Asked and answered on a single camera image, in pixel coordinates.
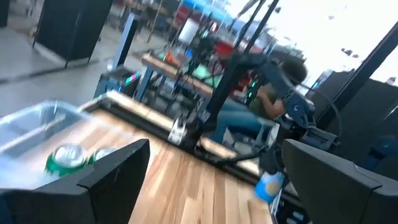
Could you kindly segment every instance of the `green shirt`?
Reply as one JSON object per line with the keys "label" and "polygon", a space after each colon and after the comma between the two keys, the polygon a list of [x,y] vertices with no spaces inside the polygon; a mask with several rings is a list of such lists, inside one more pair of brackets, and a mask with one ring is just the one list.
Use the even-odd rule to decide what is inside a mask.
{"label": "green shirt", "polygon": [[[272,88],[271,84],[266,84],[264,87],[266,88],[268,99],[271,101],[271,103],[275,103],[277,95],[274,89]],[[271,119],[267,114],[266,110],[264,109],[264,105],[260,98],[256,97],[255,99],[252,100],[252,102],[249,105],[249,110],[259,117],[262,117],[264,119]]]}

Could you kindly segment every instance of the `blue jeans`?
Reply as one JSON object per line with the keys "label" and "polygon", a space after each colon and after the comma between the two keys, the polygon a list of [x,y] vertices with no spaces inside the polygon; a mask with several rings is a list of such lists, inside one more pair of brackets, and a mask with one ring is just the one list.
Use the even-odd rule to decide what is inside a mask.
{"label": "blue jeans", "polygon": [[256,135],[260,132],[261,126],[262,124],[258,121],[257,116],[247,106],[227,99],[218,113],[217,127],[211,134],[211,139],[222,144],[227,128],[244,130]]}

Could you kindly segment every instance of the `man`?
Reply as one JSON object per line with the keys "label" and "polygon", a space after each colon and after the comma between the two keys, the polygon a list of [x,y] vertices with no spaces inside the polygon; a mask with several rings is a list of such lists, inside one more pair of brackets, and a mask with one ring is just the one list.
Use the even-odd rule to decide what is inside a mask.
{"label": "man", "polygon": [[[307,77],[305,65],[295,60],[284,60],[280,69],[297,85]],[[256,98],[247,107],[231,99],[227,99],[218,113],[216,130],[211,134],[212,140],[222,144],[226,128],[244,129],[255,138],[262,124],[258,117],[273,120],[285,113],[283,101],[278,99],[270,83],[260,87]]]}

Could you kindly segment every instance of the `desk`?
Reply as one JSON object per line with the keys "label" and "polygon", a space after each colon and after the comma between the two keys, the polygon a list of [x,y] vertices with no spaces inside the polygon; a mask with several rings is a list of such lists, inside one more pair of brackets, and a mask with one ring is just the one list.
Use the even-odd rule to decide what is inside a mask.
{"label": "desk", "polygon": [[[147,70],[145,72],[144,77],[142,78],[141,84],[137,89],[137,93],[135,95],[135,99],[138,102],[142,101],[144,97],[145,90],[148,87],[149,81],[152,77],[153,72],[158,72],[162,75],[166,75],[171,79],[177,79],[178,70],[173,66],[151,56],[150,54],[145,54],[141,58],[142,64],[147,66]],[[192,86],[195,90],[198,90],[201,94],[205,96],[211,96],[213,94],[213,88],[207,84],[202,83],[196,78],[192,78],[188,75],[184,75],[181,79],[181,82],[186,82]]]}
{"label": "desk", "polygon": [[[143,104],[114,91],[107,98],[140,114],[163,128],[172,121]],[[81,107],[85,109],[96,100]],[[131,224],[141,223],[245,223],[271,224],[268,206],[253,195],[253,186],[202,162],[155,136],[105,111],[94,111],[105,122],[150,141],[150,162],[146,179],[132,213]],[[203,144],[211,144],[202,139]],[[226,153],[222,146],[214,151]]]}

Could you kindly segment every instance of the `table leg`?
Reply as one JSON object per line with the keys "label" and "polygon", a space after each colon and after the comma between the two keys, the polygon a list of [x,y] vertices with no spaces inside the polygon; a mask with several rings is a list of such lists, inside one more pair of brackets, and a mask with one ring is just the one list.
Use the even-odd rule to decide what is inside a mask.
{"label": "table leg", "polygon": [[147,67],[147,70],[144,74],[144,77],[142,78],[141,84],[139,85],[138,89],[137,89],[137,93],[135,95],[135,99],[138,102],[141,102],[143,97],[144,97],[144,93],[145,90],[148,87],[148,84],[150,82],[150,78],[152,77],[152,74],[154,73],[154,69]]}

